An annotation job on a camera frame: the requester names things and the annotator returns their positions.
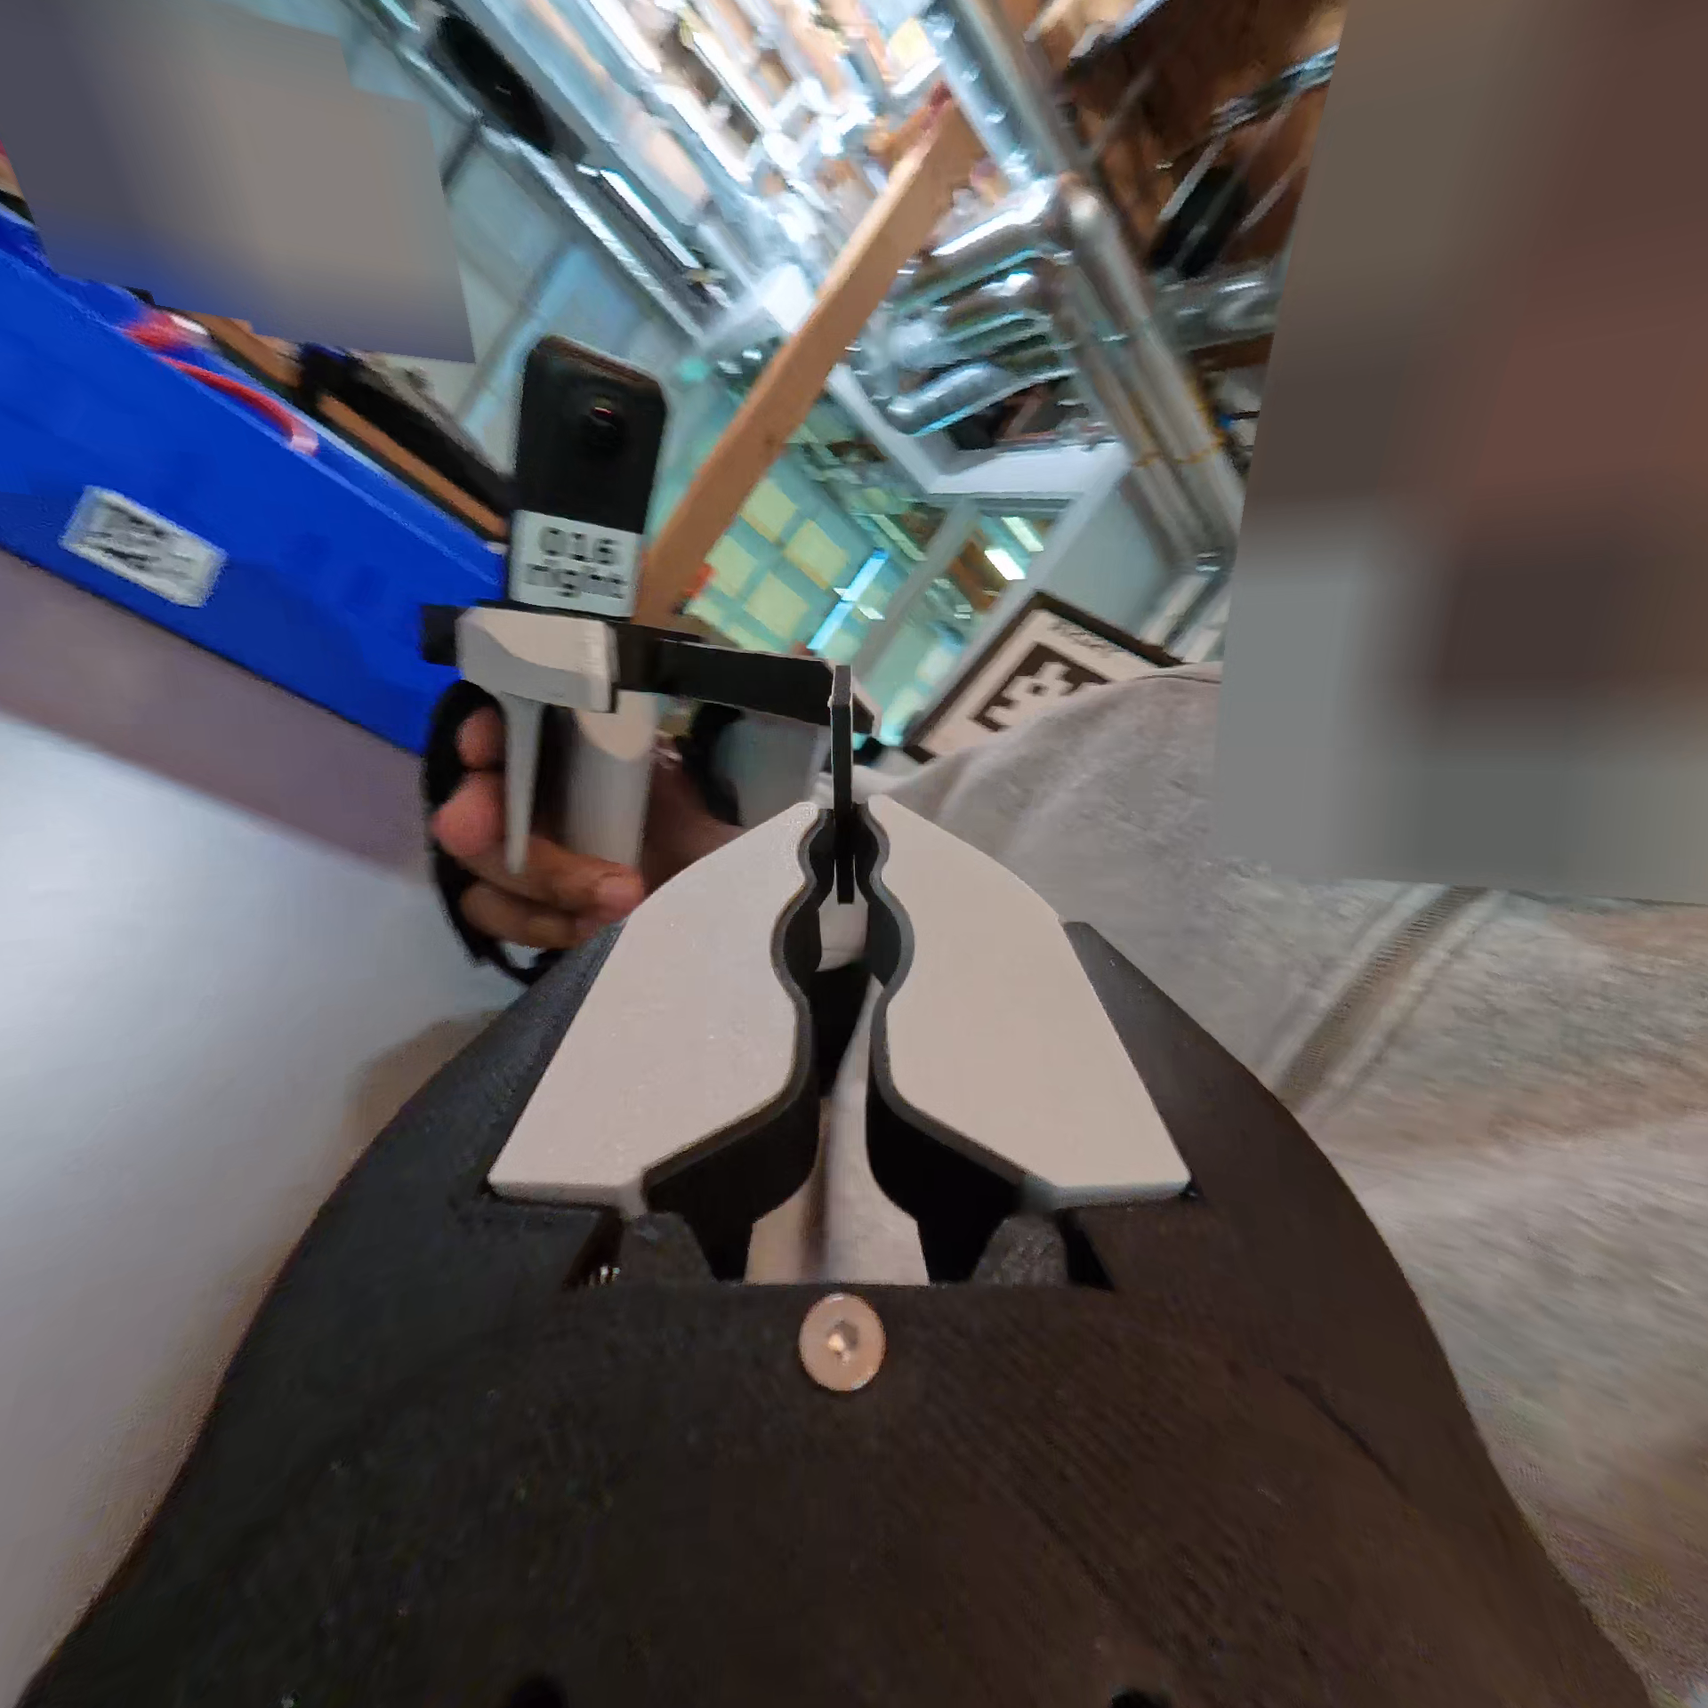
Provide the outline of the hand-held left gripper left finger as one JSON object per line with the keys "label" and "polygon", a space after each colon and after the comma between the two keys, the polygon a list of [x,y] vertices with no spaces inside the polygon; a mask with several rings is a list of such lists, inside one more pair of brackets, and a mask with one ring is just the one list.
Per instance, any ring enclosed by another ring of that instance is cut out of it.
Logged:
{"label": "hand-held left gripper left finger", "polygon": [[655,891],[487,1172],[496,1198],[768,1216],[816,1163],[816,806]]}

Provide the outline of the person's right hand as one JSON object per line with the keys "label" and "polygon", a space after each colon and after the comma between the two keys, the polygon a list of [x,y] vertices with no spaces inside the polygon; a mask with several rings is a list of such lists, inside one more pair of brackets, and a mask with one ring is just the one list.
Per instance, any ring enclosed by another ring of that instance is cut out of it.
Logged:
{"label": "person's right hand", "polygon": [[628,865],[525,839],[523,865],[505,862],[505,725],[476,710],[462,720],[458,784],[430,809],[424,830],[467,886],[458,921],[516,948],[578,948],[597,929],[626,921],[645,894]]}

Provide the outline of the black framed marker board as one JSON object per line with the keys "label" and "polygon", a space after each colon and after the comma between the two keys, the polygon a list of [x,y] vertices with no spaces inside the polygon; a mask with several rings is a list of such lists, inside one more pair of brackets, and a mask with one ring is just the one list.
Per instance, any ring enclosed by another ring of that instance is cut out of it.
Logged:
{"label": "black framed marker board", "polygon": [[1075,696],[1129,685],[1178,659],[1045,588],[1032,588],[992,641],[929,696],[900,754],[926,762],[1018,732]]}

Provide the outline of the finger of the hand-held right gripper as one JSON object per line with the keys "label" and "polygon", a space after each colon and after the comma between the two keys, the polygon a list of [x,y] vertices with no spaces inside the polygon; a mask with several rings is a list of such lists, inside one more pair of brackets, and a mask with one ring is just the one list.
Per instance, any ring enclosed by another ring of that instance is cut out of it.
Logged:
{"label": "finger of the hand-held right gripper", "polygon": [[597,619],[458,619],[458,671],[505,725],[505,869],[525,865],[546,732],[565,716],[546,836],[626,865],[626,698],[613,628]]}

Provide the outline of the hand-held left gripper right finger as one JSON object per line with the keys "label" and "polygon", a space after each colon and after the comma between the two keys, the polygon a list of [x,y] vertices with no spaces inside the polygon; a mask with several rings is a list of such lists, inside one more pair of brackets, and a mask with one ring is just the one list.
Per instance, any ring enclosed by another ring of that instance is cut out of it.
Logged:
{"label": "hand-held left gripper right finger", "polygon": [[872,1018],[872,1086],[1028,1210],[1181,1197],[1189,1168],[1062,915],[895,797],[867,823],[872,911],[900,946]]}

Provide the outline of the thin black plate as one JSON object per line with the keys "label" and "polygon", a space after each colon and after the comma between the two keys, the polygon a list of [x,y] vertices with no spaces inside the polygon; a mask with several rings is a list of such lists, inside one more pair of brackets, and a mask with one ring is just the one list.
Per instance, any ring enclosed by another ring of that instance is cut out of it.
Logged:
{"label": "thin black plate", "polygon": [[633,625],[626,641],[616,641],[613,680],[628,691],[827,732],[837,902],[854,902],[854,733],[867,727],[867,716],[854,714],[854,677],[846,664],[827,664],[814,653],[731,652],[670,628]]}

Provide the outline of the blue bin with marker sticker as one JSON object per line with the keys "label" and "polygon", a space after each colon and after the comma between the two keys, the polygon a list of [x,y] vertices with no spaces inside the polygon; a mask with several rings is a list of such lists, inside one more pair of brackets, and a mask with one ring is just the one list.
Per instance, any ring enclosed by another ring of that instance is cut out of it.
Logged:
{"label": "blue bin with marker sticker", "polygon": [[5,550],[421,754],[454,680],[421,610],[496,596],[496,551],[190,319],[0,224]]}

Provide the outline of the person's right forearm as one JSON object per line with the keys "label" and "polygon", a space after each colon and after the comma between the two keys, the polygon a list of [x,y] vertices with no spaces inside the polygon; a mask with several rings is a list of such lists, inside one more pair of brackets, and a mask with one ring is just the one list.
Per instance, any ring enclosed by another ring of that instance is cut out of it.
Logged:
{"label": "person's right forearm", "polygon": [[1223,935],[1205,848],[1221,685],[1221,664],[1178,664],[1091,688],[907,773],[859,767],[854,799],[907,806],[1119,946],[1184,948]]}

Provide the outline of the wooden post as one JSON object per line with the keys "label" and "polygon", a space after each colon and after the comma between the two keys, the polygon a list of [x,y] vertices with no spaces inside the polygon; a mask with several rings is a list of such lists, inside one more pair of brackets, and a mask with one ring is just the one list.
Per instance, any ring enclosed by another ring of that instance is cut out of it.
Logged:
{"label": "wooden post", "polygon": [[694,468],[684,498],[655,534],[634,596],[634,623],[673,628],[694,596],[705,556],[736,516],[759,478],[785,455],[792,431],[826,394],[832,367],[884,306],[885,291],[917,257],[985,155],[980,138],[953,98],[934,83],[903,161],[865,210],[842,255],[827,269],[798,327],[768,361],[736,413]]}

